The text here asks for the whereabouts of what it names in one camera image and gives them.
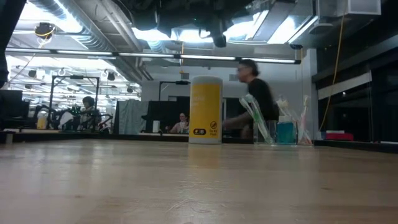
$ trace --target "metal frame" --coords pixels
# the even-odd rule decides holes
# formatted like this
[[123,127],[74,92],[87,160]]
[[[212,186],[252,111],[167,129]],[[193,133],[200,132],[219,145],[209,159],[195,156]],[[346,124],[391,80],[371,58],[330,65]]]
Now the metal frame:
[[[61,76],[61,75],[54,75],[52,77],[52,81],[51,81],[51,92],[50,92],[50,103],[49,103],[49,111],[51,111],[52,109],[52,99],[53,99],[53,94],[54,94],[54,88],[60,83],[62,82],[62,80],[66,79],[66,78],[71,78],[73,79],[73,77],[76,77],[74,75],[66,75],[66,76]],[[61,81],[57,82],[57,84],[55,84],[55,79],[56,78],[61,78]],[[97,80],[97,85],[96,85],[96,90],[95,90],[95,102],[94,102],[94,111],[97,111],[97,102],[98,102],[98,92],[100,90],[100,78],[99,77],[83,77],[81,76],[82,79],[84,78],[94,78]],[[50,128],[50,122],[51,122],[51,113],[49,112],[49,116],[47,117],[47,126],[46,129]],[[95,121],[96,119],[93,120],[93,132],[95,131]]]
[[33,55],[37,57],[44,55],[66,55],[66,56],[80,56],[80,57],[139,57],[139,58],[174,58],[184,60],[218,60],[227,62],[238,62],[242,59],[251,59],[257,63],[280,63],[285,65],[298,65],[301,60],[291,58],[258,58],[258,57],[235,57],[235,56],[215,56],[215,55],[190,55],[190,54],[155,54],[144,52],[100,52],[88,50],[56,50],[56,49],[27,49],[7,47],[6,53],[14,53],[15,55]]

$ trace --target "wooden table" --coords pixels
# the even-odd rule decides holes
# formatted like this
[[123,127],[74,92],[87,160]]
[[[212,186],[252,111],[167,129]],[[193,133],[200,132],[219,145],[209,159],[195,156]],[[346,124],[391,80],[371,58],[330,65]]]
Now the wooden table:
[[1,147],[2,224],[397,223],[393,154],[94,139]]

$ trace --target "person with dark hair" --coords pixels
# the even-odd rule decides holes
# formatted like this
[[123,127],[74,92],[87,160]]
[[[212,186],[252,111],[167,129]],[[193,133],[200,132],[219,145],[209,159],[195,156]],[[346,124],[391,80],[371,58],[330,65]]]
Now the person with dark hair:
[[[279,108],[273,99],[268,84],[258,78],[259,70],[253,60],[241,60],[238,65],[238,79],[248,84],[248,92],[258,102],[262,116],[266,121],[277,121],[279,119]],[[252,138],[253,120],[246,111],[243,114],[224,121],[226,129],[243,127],[242,138]]]
[[84,104],[85,108],[88,109],[88,108],[94,106],[95,100],[91,96],[86,96],[83,98],[83,104]]
[[90,96],[86,96],[82,100],[84,104],[84,108],[81,111],[80,116],[80,129],[92,129],[93,128],[93,116],[95,116],[95,126],[98,127],[98,124],[101,122],[100,112],[94,111],[95,100]]

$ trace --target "yellow cable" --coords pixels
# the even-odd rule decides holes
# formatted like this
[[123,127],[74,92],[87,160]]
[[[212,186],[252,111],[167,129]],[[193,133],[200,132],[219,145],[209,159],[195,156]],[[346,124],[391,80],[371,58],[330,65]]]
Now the yellow cable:
[[[184,54],[184,41],[182,42],[181,46],[181,54]],[[181,59],[181,66],[184,64],[184,59]]]
[[54,32],[54,30],[55,30],[55,26],[54,26],[54,28],[53,28],[50,32],[48,32],[48,33],[46,33],[46,34],[38,34],[38,33],[36,33],[36,30],[35,30],[35,34],[36,34],[37,36],[39,36],[39,37],[46,37],[46,36],[52,34],[52,32]]
[[[347,11],[347,4],[348,4],[348,3],[346,3],[344,12]],[[333,94],[333,86],[335,85],[335,82],[336,82],[337,69],[338,69],[338,62],[339,62],[339,58],[340,58],[341,42],[342,42],[342,40],[343,40],[344,18],[345,18],[345,13],[343,14],[343,17],[341,18],[340,36],[339,36],[339,40],[338,40],[337,56],[336,56],[336,65],[335,65],[335,76],[333,77],[333,81],[332,81],[332,83],[331,83],[331,88],[330,88],[330,94],[329,94],[328,104],[327,104],[327,106],[326,106],[325,114],[323,115],[323,121],[322,121],[322,123],[321,123],[321,126],[319,127],[319,131],[321,131],[323,125],[325,124],[326,116],[327,116],[328,110],[329,110],[329,105],[330,105],[331,96],[332,96],[332,94]]]

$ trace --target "blurry person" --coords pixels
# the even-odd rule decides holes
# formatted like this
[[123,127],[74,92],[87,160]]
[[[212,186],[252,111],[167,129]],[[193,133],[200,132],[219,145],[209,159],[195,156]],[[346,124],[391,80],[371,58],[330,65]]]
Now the blurry person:
[[[238,65],[238,79],[248,84],[248,92],[258,102],[262,116],[266,121],[277,121],[279,119],[279,108],[274,101],[268,84],[258,78],[259,71],[253,60],[241,60]],[[224,121],[224,128],[243,128],[242,138],[252,138],[253,119],[246,111],[243,114]]]
[[93,119],[95,119],[95,127],[101,122],[100,112],[98,110],[94,111],[94,98],[86,96],[83,98],[84,108],[81,110],[80,115],[80,129],[92,129]]
[[188,117],[184,113],[180,113],[180,122],[174,125],[170,130],[170,133],[188,134],[189,133],[189,122]]

